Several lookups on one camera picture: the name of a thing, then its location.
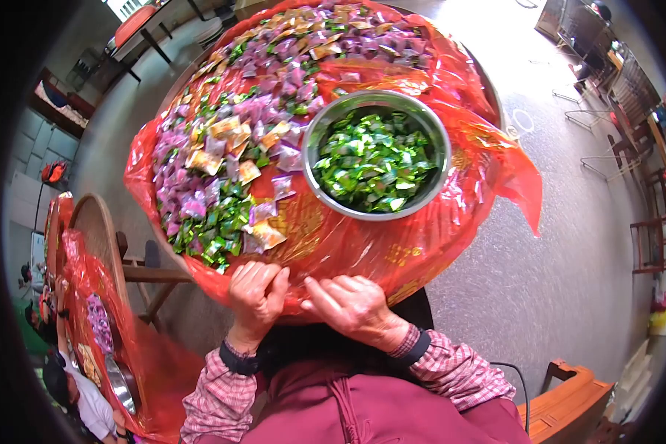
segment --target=black wristband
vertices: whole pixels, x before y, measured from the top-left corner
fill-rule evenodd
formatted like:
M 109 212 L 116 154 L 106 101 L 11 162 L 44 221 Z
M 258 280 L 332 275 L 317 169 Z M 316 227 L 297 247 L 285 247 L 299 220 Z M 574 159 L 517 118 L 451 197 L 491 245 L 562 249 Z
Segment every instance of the black wristband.
M 415 362 L 419 361 L 422 356 L 427 352 L 427 348 L 429 348 L 429 344 L 432 343 L 432 338 L 429 337 L 427 334 L 426 330 L 417 327 L 420 331 L 420 338 L 417 340 L 417 342 L 412 346 L 412 349 L 409 351 L 408 354 L 397 358 L 397 361 L 401 363 L 405 367 L 409 367 L 410 365 L 414 364 Z
M 222 346 L 219 348 L 219 357 L 233 373 L 250 377 L 259 371 L 259 359 L 257 357 L 238 357 L 234 354 L 234 351 L 230 350 L 226 341 L 222 341 Z

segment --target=orange wooden bench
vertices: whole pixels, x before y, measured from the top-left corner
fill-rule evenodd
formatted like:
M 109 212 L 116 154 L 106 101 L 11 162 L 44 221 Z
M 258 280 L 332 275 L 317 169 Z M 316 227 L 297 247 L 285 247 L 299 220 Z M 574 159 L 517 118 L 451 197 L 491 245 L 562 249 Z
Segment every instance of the orange wooden bench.
M 562 383 L 548 390 L 553 377 Z M 595 430 L 612 393 L 613 384 L 597 381 L 586 367 L 563 360 L 548 365 L 542 394 L 531 399 L 530 434 L 534 444 L 583 443 Z M 518 406 L 525 424 L 525 404 Z

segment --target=concrete floor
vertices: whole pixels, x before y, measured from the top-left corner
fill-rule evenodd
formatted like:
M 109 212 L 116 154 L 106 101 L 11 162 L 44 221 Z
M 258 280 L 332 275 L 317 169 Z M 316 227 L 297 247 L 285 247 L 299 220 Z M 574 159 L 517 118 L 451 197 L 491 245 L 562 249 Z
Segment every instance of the concrete floor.
M 533 30 L 540 9 L 507 0 L 386 3 L 438 20 L 471 50 L 544 183 L 541 238 L 519 209 L 499 199 L 473 244 L 427 286 L 436 328 L 488 360 L 518 365 L 531 397 L 540 391 L 548 362 L 558 357 L 591 368 L 598 379 L 617 380 L 646 336 L 651 277 L 632 277 L 629 224 L 648 213 L 632 177 L 607 184 L 579 163 L 583 155 L 602 155 L 606 135 L 617 138 L 616 130 L 603 122 L 590 132 L 565 119 L 563 112 L 578 106 L 554 97 L 552 89 L 574 78 L 568 61 Z M 143 255 L 153 235 L 121 180 L 129 144 L 200 54 L 191 42 L 204 26 L 189 22 L 162 42 L 171 66 L 149 50 L 134 67 L 142 83 L 126 76 L 116 84 L 81 139 L 72 190 L 77 198 L 85 192 L 104 197 L 132 254 Z M 603 168 L 610 172 L 616 165 Z M 175 266 L 162 257 L 165 266 Z M 134 311 L 142 310 L 135 286 L 129 292 Z M 229 310 L 194 285 L 178 286 L 159 313 L 169 333 L 200 354 L 217 346 L 231 325 Z M 524 402 L 512 370 L 508 378 L 519 389 L 515 402 Z

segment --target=red bag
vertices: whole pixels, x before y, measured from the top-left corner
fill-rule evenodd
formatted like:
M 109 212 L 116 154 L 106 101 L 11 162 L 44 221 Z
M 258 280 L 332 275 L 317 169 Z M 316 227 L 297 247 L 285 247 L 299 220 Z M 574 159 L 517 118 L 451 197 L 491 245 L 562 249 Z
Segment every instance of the red bag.
M 50 201 L 47 220 L 44 221 L 44 258 L 47 262 L 47 279 L 53 281 L 62 273 L 66 257 L 62 246 L 62 232 L 69 226 L 74 212 L 74 199 L 66 191 Z
M 262 19 L 288 8 L 319 3 L 317 0 L 290 0 L 262 11 L 237 23 L 214 49 L 228 44 Z M 381 11 L 391 21 L 402 18 L 388 6 L 366 0 L 362 3 L 373 11 Z M 296 196 L 279 201 L 279 215 L 269 219 L 272 226 L 288 237 L 286 242 L 263 256 L 230 256 L 231 267 L 224 276 L 190 256 L 182 257 L 209 297 L 227 305 L 227 286 L 233 270 L 242 263 L 259 260 L 291 268 L 292 286 L 287 294 L 285 314 L 301 313 L 299 303 L 307 297 L 303 287 L 306 276 L 322 279 L 359 274 L 368 277 L 384 289 L 388 304 L 392 306 L 426 285 L 471 244 L 497 195 L 511 199 L 523 211 L 533 233 L 538 235 L 541 175 L 514 141 L 480 117 L 490 118 L 493 112 L 471 59 L 460 45 L 444 37 L 421 16 L 412 14 L 405 19 L 428 30 L 438 54 L 434 68 L 422 71 L 389 63 L 340 59 L 320 63 L 321 71 L 316 80 L 327 103 L 334 99 L 332 90 L 342 87 L 349 93 L 362 89 L 395 90 L 416 96 L 429 105 L 444 123 L 453 146 L 453 167 L 442 192 L 407 218 L 363 222 L 323 205 L 304 178 L 295 175 Z M 361 83 L 341 82 L 342 70 L 360 73 Z M 256 82 L 241 79 L 240 70 L 227 70 L 217 84 L 204 83 L 205 77 L 189 85 L 194 103 L 198 103 L 203 94 L 210 93 L 211 100 L 215 100 L 223 91 L 244 92 Z M 148 215 L 156 236 L 165 242 L 152 182 L 152 152 L 161 122 L 162 117 L 148 122 L 133 139 L 124 183 Z M 255 198 L 273 196 L 270 180 L 279 173 L 274 165 L 263 168 L 262 176 L 253 182 L 251 194 Z
M 65 307 L 70 309 L 69 328 L 71 344 L 88 345 L 94 363 L 101 372 L 101 393 L 111 407 L 124 414 L 126 428 L 147 441 L 176 444 L 180 427 L 185 421 L 182 399 L 194 389 L 204 360 L 195 353 L 156 333 L 131 312 L 127 300 L 115 290 L 111 274 L 97 257 L 86 253 L 84 237 L 77 229 L 67 229 L 62 235 L 67 265 L 64 277 L 70 282 Z M 107 312 L 113 316 L 122 345 L 115 347 L 114 359 L 125 363 L 131 370 L 140 395 L 141 404 L 131 416 L 118 402 L 108 383 L 104 355 L 94 341 L 94 333 L 87 316 L 87 297 L 98 294 Z

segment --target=stainless steel bowl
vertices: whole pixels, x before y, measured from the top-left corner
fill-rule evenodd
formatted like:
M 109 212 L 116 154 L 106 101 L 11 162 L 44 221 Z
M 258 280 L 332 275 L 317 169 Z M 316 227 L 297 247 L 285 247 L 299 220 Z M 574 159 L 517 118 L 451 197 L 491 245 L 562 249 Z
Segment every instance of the stainless steel bowl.
M 437 168 L 431 176 L 426 178 L 425 184 L 420 191 L 413 198 L 409 199 L 400 211 L 367 213 L 347 208 L 328 196 L 321 188 L 316 177 L 313 176 L 313 165 L 318 162 L 319 148 L 328 138 L 329 127 L 335 121 L 345 117 L 350 111 L 362 107 L 384 107 L 391 111 L 404 112 L 414 120 L 417 120 L 423 132 L 426 133 L 430 145 L 434 148 L 434 153 L 430 156 L 430 160 L 435 162 Z M 444 129 L 442 121 L 434 114 L 434 111 L 414 97 L 399 92 L 381 90 L 354 92 L 344 95 L 328 104 L 308 125 L 303 136 L 301 151 L 303 157 L 303 174 L 313 193 L 316 194 L 316 197 L 343 215 L 370 221 L 404 218 L 419 211 L 431 202 L 444 186 L 444 182 L 449 174 L 452 158 L 449 135 Z
M 107 354 L 104 357 L 104 364 L 107 368 L 108 381 L 111 383 L 111 388 L 114 390 L 115 397 L 125 407 L 131 415 L 135 415 L 135 401 L 131 395 L 131 390 L 128 388 L 126 376 L 119 368 L 114 357 Z

